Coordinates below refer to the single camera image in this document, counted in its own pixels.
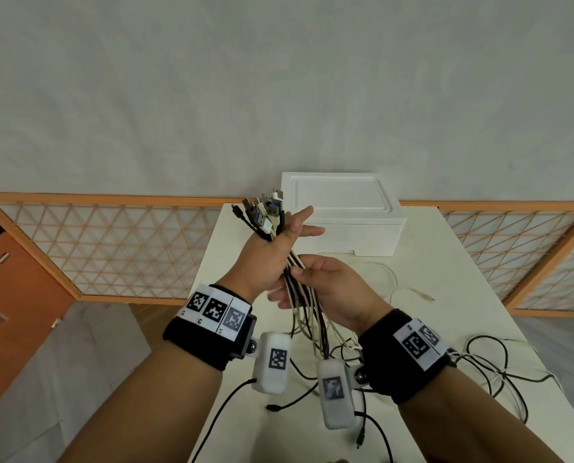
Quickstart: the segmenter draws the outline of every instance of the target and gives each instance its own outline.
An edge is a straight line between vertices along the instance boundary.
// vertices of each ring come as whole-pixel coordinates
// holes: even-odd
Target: hand
[[[287,256],[298,237],[320,236],[325,232],[322,227],[303,224],[312,214],[313,206],[293,216],[286,212],[284,230],[272,242],[261,239],[257,234],[251,235],[236,263],[217,284],[241,295],[252,304],[281,276],[287,265]]]
[[[358,273],[340,260],[321,255],[300,255],[300,259],[307,269],[293,267],[291,274],[317,292],[317,300],[333,322],[360,335],[392,310]],[[272,289],[275,291],[268,294],[268,299],[278,302],[279,309],[290,309],[284,278]]]

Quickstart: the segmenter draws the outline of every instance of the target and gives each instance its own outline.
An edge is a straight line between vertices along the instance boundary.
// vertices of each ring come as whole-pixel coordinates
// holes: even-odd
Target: qr code
[[[329,377],[322,379],[323,396],[326,400],[341,399],[345,397],[341,377]]]
[[[270,350],[270,363],[268,364],[268,367],[285,370],[286,366],[287,366],[287,351],[275,350],[274,348],[272,348]]]
[[[220,322],[220,319],[223,318],[223,314],[227,310],[227,304],[224,304],[216,299],[210,299],[206,310],[203,315],[204,317],[214,320],[215,322]]]
[[[223,326],[233,331],[240,331],[240,327],[242,326],[244,319],[244,313],[230,307],[225,319],[223,320]]]
[[[202,293],[195,293],[191,300],[188,302],[187,308],[192,309],[195,312],[200,312],[207,299],[207,295]]]
[[[424,339],[431,343],[433,346],[437,346],[439,342],[439,337],[433,333],[433,331],[426,325],[422,325],[418,330],[424,336]]]
[[[411,354],[415,359],[421,358],[426,351],[431,349],[431,347],[415,331],[402,340],[402,343],[409,354]]]

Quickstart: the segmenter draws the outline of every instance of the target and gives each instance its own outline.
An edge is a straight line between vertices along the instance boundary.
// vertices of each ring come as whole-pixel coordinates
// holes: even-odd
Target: person's left hand
[[[287,256],[298,237],[320,236],[325,232],[322,227],[304,224],[312,214],[313,206],[293,216],[289,212],[285,213],[284,230],[272,242],[261,239],[257,234],[251,235],[236,263],[217,284],[241,295],[252,304],[283,274]]]

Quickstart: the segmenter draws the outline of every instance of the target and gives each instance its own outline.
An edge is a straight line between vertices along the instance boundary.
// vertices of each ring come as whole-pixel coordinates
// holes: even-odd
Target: person's right hand
[[[299,257],[307,269],[293,267],[291,274],[317,292],[317,300],[333,322],[360,335],[392,310],[349,265],[321,255]],[[278,302],[280,309],[290,309],[284,278],[272,289],[275,290],[268,293],[268,299]]]

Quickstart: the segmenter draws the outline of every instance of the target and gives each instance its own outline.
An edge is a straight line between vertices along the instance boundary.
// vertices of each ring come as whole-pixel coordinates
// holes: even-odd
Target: wrist
[[[253,290],[247,286],[245,280],[231,270],[229,270],[220,280],[216,281],[215,284],[233,291],[251,305],[260,294],[253,292]]]
[[[358,319],[354,327],[354,333],[358,336],[364,334],[370,327],[375,325],[379,320],[384,318],[394,309],[392,306],[385,302],[382,298],[378,298],[374,304],[369,308],[362,318]]]

